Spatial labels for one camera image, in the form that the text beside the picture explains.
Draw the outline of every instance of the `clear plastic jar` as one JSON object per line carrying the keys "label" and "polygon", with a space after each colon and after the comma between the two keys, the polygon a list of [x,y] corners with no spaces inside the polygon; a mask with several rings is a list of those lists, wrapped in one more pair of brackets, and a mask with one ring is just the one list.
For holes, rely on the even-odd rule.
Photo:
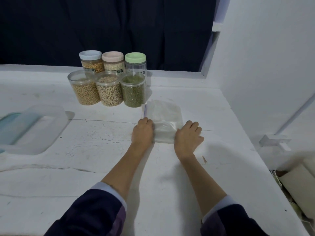
{"label": "clear plastic jar", "polygon": [[86,50],[79,53],[81,64],[84,69],[90,69],[95,73],[104,71],[102,52],[97,50]]}
{"label": "clear plastic jar", "polygon": [[105,71],[125,72],[124,54],[118,51],[109,51],[102,54]]}
{"label": "clear plastic jar", "polygon": [[123,102],[123,93],[119,80],[119,74],[115,71],[105,71],[95,76],[100,100],[105,106],[117,106]]}
{"label": "clear plastic jar", "polygon": [[100,101],[94,77],[94,72],[89,69],[77,70],[68,75],[73,91],[82,105],[93,105]]}
{"label": "clear plastic jar", "polygon": [[146,102],[146,77],[143,74],[126,72],[120,83],[128,107],[141,107]]}
{"label": "clear plastic jar", "polygon": [[140,52],[131,52],[125,55],[126,71],[141,73],[147,77],[147,57]]}

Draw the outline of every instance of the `jar of green mung beans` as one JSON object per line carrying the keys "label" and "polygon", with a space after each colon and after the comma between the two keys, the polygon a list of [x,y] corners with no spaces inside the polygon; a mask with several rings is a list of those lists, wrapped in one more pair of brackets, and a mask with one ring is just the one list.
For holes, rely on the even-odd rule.
{"label": "jar of green mung beans", "polygon": [[141,73],[127,72],[120,80],[124,103],[131,108],[146,102],[146,77]]}

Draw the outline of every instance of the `white bracket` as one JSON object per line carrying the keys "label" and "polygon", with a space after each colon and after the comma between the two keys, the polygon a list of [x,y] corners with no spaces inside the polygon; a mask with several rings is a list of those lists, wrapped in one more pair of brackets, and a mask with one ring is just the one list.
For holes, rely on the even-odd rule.
{"label": "white bracket", "polygon": [[264,135],[263,138],[259,141],[260,146],[262,147],[273,147],[278,146],[284,152],[291,151],[291,148],[287,143],[291,139],[287,138],[284,135]]}

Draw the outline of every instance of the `green lid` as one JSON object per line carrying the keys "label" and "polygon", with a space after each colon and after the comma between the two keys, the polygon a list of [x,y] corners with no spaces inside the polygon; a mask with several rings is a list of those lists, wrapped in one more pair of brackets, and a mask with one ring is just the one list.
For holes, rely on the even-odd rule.
{"label": "green lid", "polygon": [[146,60],[146,55],[140,52],[131,52],[125,55],[125,61],[132,64],[143,63]]}

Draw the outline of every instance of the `jar lid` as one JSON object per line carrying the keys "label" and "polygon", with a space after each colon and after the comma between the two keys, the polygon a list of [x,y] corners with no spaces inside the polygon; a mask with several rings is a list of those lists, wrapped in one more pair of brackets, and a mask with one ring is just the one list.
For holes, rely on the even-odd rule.
{"label": "jar lid", "polygon": [[97,60],[102,58],[102,52],[98,50],[85,50],[79,53],[82,60]]}
{"label": "jar lid", "polygon": [[124,60],[124,54],[119,51],[109,51],[102,54],[102,59],[106,62],[118,62]]}
{"label": "jar lid", "polygon": [[131,52],[125,55],[125,61],[132,64],[143,63],[146,60],[146,55],[140,52]]}
{"label": "jar lid", "polygon": [[69,82],[72,84],[86,84],[94,80],[95,73],[90,69],[81,69],[68,74]]}
{"label": "jar lid", "polygon": [[121,85],[126,87],[138,87],[146,81],[144,74],[127,72],[120,80]]}
{"label": "jar lid", "polygon": [[116,71],[104,71],[95,75],[97,85],[112,86],[118,84],[119,81],[119,75]]}

